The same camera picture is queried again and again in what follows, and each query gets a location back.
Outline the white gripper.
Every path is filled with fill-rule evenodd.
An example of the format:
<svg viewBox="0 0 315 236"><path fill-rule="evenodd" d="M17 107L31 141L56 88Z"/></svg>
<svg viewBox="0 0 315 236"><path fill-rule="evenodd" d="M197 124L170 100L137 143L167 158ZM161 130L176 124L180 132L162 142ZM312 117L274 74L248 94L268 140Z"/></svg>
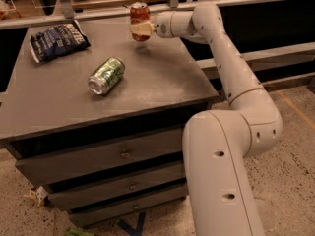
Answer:
<svg viewBox="0 0 315 236"><path fill-rule="evenodd" d="M151 36L155 29L156 34L162 38L173 38L171 33L172 12L162 12L154 16L153 22L143 21L130 25L130 32L136 35Z"/></svg>

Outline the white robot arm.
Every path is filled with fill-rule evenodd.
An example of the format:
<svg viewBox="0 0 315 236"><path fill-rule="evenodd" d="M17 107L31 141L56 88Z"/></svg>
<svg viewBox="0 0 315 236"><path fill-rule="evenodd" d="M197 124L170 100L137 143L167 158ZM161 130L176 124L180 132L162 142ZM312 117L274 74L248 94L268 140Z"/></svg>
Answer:
<svg viewBox="0 0 315 236"><path fill-rule="evenodd" d="M282 116L225 32L221 11L202 2L188 12L163 12L130 26L134 34L182 37L212 51L227 110L200 112L182 139L196 236L265 236L244 166L268 151L283 130Z"/></svg>

